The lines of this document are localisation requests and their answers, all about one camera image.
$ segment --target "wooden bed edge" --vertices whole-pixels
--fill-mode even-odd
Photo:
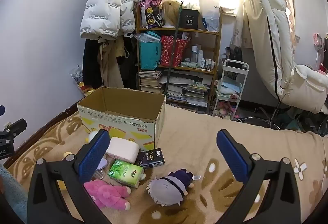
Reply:
[[[57,115],[55,118],[53,118],[51,121],[49,121],[45,126],[43,126],[41,129],[39,129],[36,133],[34,133],[29,139],[27,139],[16,151],[15,154],[8,158],[6,162],[3,164],[3,166],[8,169],[23,153],[25,153],[26,150],[28,150],[32,145],[34,145],[41,137],[42,135],[50,129],[53,125],[56,123],[66,119],[67,117],[73,115],[75,112],[77,112],[77,103],[71,105],[69,108],[67,108],[65,111]]]

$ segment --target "pink plush toy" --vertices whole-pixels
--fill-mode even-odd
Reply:
[[[102,180],[93,180],[83,184],[88,194],[99,208],[111,207],[117,210],[130,210],[128,197],[131,189],[127,186],[112,186]]]

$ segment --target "white wall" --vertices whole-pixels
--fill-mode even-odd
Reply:
[[[0,130],[27,121],[15,148],[82,98],[69,72],[82,63],[86,1],[0,0]]]
[[[326,16],[327,16],[327,27],[328,27],[328,1],[327,0],[323,0],[323,3],[325,5]]]
[[[296,35],[301,40],[296,48],[295,62],[318,69],[320,61],[315,61],[317,51],[313,44],[313,34],[322,37],[328,32],[326,0],[295,0]]]

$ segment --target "stacked books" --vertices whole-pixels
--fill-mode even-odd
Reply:
[[[201,83],[195,83],[194,85],[187,85],[186,92],[182,96],[191,105],[207,107],[208,96],[207,86]]]
[[[161,73],[161,71],[140,71],[141,90],[158,94],[163,93],[163,88],[158,81]]]
[[[186,101],[186,99],[182,98],[182,87],[173,84],[169,84],[166,95],[171,99]]]

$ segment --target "beige blanket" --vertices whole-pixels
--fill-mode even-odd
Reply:
[[[223,120],[204,114],[166,105],[165,121],[157,147],[162,149],[165,165],[145,170],[146,178],[138,189],[132,190],[127,200],[131,210],[126,212],[102,209],[113,224],[212,224],[232,203],[242,184],[235,181],[215,139],[220,129],[227,129],[238,143],[250,153],[258,153],[264,159],[291,160],[301,199],[302,221],[312,212],[328,186],[325,150],[328,139],[311,132],[274,131],[268,128]],[[9,171],[28,190],[32,169],[36,160],[61,160],[67,151],[77,153],[85,143],[87,132],[78,113],[52,127]],[[160,207],[146,192],[147,182],[178,169],[186,168],[202,179],[194,181],[181,206]],[[267,188],[263,183],[259,195],[247,216],[255,215]],[[79,218],[67,191],[63,196],[71,213]]]

